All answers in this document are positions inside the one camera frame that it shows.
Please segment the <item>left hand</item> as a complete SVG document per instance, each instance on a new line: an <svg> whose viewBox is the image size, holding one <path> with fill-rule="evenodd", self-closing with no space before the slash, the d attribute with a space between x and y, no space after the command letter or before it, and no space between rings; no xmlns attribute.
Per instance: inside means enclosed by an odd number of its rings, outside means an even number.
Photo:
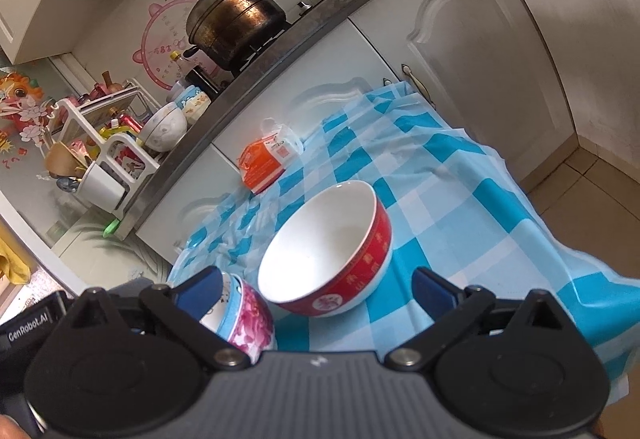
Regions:
<svg viewBox="0 0 640 439"><path fill-rule="evenodd" d="M0 415L0 439L30 439L21 426L8 415Z"/></svg>

